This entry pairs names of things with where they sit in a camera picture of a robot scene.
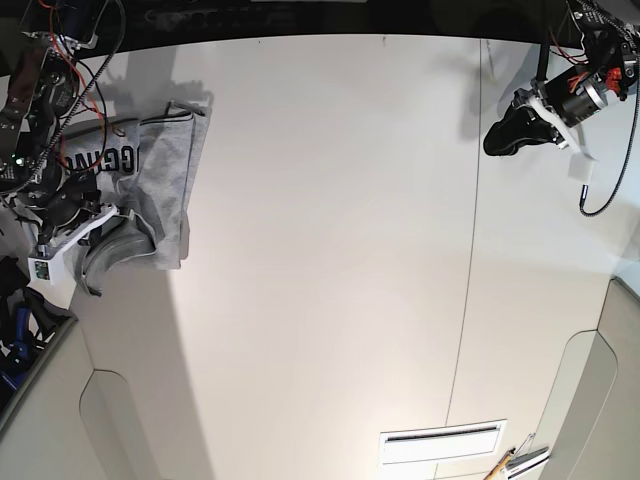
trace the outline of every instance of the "white vent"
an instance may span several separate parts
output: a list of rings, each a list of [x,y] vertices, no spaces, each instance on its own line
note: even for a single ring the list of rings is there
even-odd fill
[[[444,463],[497,453],[506,420],[458,427],[383,433],[380,466]]]

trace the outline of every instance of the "gray cloth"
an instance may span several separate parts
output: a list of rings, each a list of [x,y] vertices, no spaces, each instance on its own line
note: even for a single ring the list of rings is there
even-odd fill
[[[125,219],[113,219],[90,251],[71,257],[78,284],[99,294],[104,273],[116,263],[180,268],[186,209],[191,196],[210,112],[171,103],[165,113],[145,120],[114,122],[107,149],[97,167],[101,202],[124,207]],[[100,129],[69,135],[65,159],[73,168],[91,165],[102,150]]]

